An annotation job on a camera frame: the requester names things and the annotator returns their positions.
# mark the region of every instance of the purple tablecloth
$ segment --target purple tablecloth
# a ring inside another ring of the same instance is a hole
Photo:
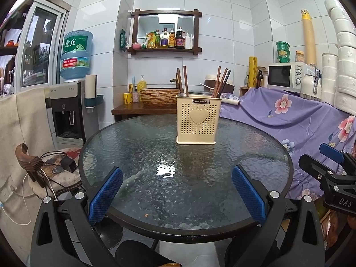
[[[319,182],[299,168],[301,155],[307,153],[340,173],[342,168],[321,155],[319,146],[327,143],[353,155],[355,152],[355,116],[285,91],[251,88],[239,106],[222,103],[220,117],[253,125],[282,143],[293,161],[293,182],[287,195],[292,199],[306,194],[316,199],[323,194]]]

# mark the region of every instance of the person's leg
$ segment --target person's leg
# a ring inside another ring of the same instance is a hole
[[[246,251],[247,247],[250,245],[259,230],[260,227],[258,226],[251,229],[246,229],[233,238],[225,253],[225,267],[234,266],[242,254]],[[267,254],[265,261],[263,262],[262,267],[268,266],[273,260],[275,260],[277,258],[278,252],[279,249],[275,240]]]
[[[157,267],[175,263],[145,244],[132,240],[124,241],[119,245],[115,252],[115,259],[120,267]]]

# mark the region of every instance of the wooden countertop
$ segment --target wooden countertop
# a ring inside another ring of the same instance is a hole
[[[174,106],[145,106],[143,102],[123,104],[111,111],[112,115],[150,115],[150,114],[176,114],[177,105]]]

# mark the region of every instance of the microwave oven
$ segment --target microwave oven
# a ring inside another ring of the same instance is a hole
[[[300,93],[301,81],[305,74],[315,75],[315,70],[303,62],[269,65],[267,88]]]

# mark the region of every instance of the electric kettle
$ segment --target electric kettle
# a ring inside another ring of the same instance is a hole
[[[300,85],[300,97],[321,101],[322,98],[322,85],[320,83],[320,70],[315,64],[311,64],[311,67],[315,69],[315,74],[305,74]]]

